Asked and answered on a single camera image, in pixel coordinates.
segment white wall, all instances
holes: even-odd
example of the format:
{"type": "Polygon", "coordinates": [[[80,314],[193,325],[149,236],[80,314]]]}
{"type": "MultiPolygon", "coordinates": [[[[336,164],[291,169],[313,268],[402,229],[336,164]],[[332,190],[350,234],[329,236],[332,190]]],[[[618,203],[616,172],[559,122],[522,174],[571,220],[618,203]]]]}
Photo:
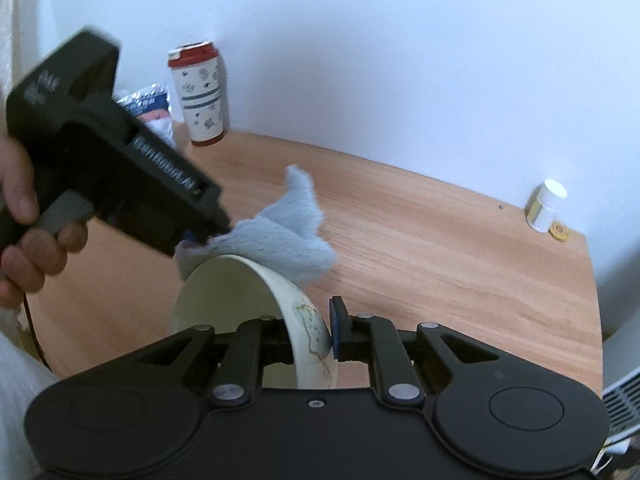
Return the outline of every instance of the white wall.
{"type": "Polygon", "coordinates": [[[233,127],[518,206],[556,178],[561,219],[588,236],[605,327],[640,306],[640,285],[620,296],[625,272],[640,283],[640,0],[39,0],[23,12],[26,66],[91,23],[122,40],[118,84],[133,90],[169,79],[169,48],[211,38],[233,127]]]}

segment gray towel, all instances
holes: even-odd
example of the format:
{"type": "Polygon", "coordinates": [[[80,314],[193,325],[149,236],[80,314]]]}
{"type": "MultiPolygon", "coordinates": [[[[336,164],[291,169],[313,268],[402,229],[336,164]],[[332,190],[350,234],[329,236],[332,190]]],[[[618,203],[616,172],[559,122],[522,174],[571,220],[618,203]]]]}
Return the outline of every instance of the gray towel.
{"type": "Polygon", "coordinates": [[[183,241],[175,250],[180,276],[186,280],[202,262],[236,254],[283,275],[296,285],[317,280],[331,269],[335,251],[318,236],[324,214],[316,202],[308,173],[289,166],[287,192],[255,218],[241,220],[229,233],[205,246],[183,241]]]}

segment white bowl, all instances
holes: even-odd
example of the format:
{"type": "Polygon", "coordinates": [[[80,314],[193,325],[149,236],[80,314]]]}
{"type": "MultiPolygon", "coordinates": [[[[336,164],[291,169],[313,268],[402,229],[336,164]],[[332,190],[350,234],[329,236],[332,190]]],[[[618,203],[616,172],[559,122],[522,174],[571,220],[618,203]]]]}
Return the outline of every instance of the white bowl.
{"type": "Polygon", "coordinates": [[[174,306],[172,333],[198,324],[233,332],[260,316],[284,319],[294,358],[293,365],[265,367],[265,387],[335,388],[331,335],[316,307],[282,275],[246,258],[219,256],[191,273],[174,306]]]}

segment finger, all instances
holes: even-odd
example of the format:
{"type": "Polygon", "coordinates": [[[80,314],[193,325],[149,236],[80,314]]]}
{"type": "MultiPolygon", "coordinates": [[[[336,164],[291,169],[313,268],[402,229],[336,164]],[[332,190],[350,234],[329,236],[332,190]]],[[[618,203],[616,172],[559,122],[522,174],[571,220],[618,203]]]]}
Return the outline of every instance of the finger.
{"type": "Polygon", "coordinates": [[[69,224],[60,229],[58,244],[65,251],[79,253],[84,249],[88,238],[89,230],[86,225],[69,224]]]}
{"type": "Polygon", "coordinates": [[[9,280],[0,282],[0,307],[18,309],[22,304],[24,292],[9,280]]]}
{"type": "Polygon", "coordinates": [[[2,252],[2,269],[25,292],[38,292],[44,285],[44,273],[32,264],[20,247],[2,252]]]}
{"type": "Polygon", "coordinates": [[[33,166],[27,151],[11,137],[0,137],[0,184],[11,215],[21,224],[38,218],[38,198],[33,189],[33,166]]]}
{"type": "Polygon", "coordinates": [[[47,276],[62,272],[66,265],[66,251],[60,248],[56,239],[42,229],[30,229],[20,241],[20,248],[47,276]]]}

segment wooden table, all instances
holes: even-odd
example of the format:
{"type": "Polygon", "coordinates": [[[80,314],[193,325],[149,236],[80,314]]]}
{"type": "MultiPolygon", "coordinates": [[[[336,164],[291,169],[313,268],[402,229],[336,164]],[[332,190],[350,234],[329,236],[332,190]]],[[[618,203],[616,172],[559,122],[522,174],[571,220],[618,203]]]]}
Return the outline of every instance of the wooden table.
{"type": "MultiPolygon", "coordinates": [[[[286,140],[235,133],[187,154],[222,184],[235,221],[282,195],[288,164],[311,173],[322,236],[338,253],[331,273],[306,288],[321,310],[339,294],[351,313],[398,328],[437,321],[600,393],[600,316],[581,234],[560,243],[514,206],[286,140]]],[[[165,336],[180,285],[170,259],[92,221],[87,248],[31,299],[54,370],[74,374],[165,336]]],[[[364,365],[340,369],[340,386],[367,383],[364,365]]]]}

